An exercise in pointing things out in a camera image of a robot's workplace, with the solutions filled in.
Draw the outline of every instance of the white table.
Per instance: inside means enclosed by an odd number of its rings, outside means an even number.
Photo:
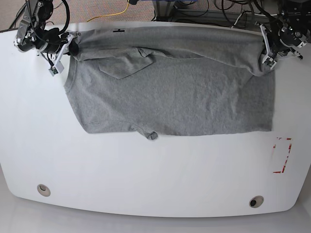
[[[174,26],[179,23],[71,24],[70,29]],[[148,141],[138,133],[87,134],[62,87],[35,51],[20,53],[16,32],[0,34],[0,163],[17,197],[106,213],[208,217],[285,211],[311,164],[311,46],[304,60],[279,62],[272,132]],[[277,140],[277,137],[291,140]],[[292,144],[284,173],[281,171]],[[37,185],[51,190],[40,195]],[[263,196],[259,208],[249,201]]]

